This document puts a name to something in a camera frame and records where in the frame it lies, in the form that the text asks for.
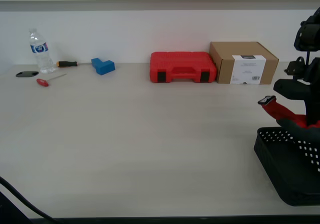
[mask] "red screwdriver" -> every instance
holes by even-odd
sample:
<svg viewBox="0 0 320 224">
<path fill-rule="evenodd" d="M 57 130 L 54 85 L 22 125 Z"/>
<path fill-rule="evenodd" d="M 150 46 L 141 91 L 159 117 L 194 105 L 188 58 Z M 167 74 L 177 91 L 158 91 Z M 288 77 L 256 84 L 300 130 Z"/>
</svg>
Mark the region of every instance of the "red screwdriver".
<svg viewBox="0 0 320 224">
<path fill-rule="evenodd" d="M 50 79 L 48 79 L 48 80 L 43 80 L 43 79 L 39 79 L 39 78 L 38 78 L 38 79 L 36 80 L 36 82 L 37 82 L 40 86 L 48 87 L 48 86 L 49 86 L 48 81 L 53 80 L 53 79 L 56 79 L 56 78 L 60 78 L 60 77 L 65 76 L 65 75 L 67 75 L 67 73 L 62 74 L 62 75 L 58 75 L 58 76 L 53 77 L 53 78 L 50 78 Z"/>
</svg>

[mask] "brown box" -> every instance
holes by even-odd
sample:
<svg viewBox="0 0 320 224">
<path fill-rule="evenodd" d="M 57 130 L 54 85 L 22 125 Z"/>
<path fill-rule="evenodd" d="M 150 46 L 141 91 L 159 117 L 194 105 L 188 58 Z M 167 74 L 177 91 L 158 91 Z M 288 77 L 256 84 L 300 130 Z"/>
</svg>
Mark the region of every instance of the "brown box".
<svg viewBox="0 0 320 224">
<path fill-rule="evenodd" d="M 210 55 L 217 68 L 216 81 L 222 84 L 229 84 L 234 69 L 235 58 L 239 56 L 263 56 L 266 61 L 264 64 L 260 84 L 271 84 L 275 74 L 279 59 L 276 58 L 259 42 L 211 42 Z"/>
</svg>

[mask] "red case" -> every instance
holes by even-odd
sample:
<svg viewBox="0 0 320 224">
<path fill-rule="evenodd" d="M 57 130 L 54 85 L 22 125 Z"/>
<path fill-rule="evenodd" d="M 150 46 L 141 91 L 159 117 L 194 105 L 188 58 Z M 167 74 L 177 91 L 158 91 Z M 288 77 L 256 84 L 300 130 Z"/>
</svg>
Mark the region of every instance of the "red case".
<svg viewBox="0 0 320 224">
<path fill-rule="evenodd" d="M 150 59 L 150 80 L 170 83 L 173 79 L 192 79 L 195 83 L 212 83 L 217 68 L 204 51 L 154 52 Z"/>
</svg>

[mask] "cardboard box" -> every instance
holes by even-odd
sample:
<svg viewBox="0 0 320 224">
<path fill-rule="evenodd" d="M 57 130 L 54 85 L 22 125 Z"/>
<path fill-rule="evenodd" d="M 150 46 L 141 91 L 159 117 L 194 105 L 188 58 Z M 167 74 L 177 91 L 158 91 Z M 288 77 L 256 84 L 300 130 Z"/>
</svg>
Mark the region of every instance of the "cardboard box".
<svg viewBox="0 0 320 224">
<path fill-rule="evenodd" d="M 222 84 L 271 84 L 279 59 L 259 42 L 211 42 L 210 55 Z"/>
</svg>

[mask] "bottle label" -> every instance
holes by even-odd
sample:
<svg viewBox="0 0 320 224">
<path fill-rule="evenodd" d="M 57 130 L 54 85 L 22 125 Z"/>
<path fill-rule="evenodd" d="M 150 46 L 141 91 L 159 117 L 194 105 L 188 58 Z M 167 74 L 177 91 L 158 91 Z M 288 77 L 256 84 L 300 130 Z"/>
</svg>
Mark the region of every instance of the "bottle label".
<svg viewBox="0 0 320 224">
<path fill-rule="evenodd" d="M 48 51 L 47 43 L 43 43 L 42 45 L 30 45 L 33 53 L 43 53 Z"/>
</svg>

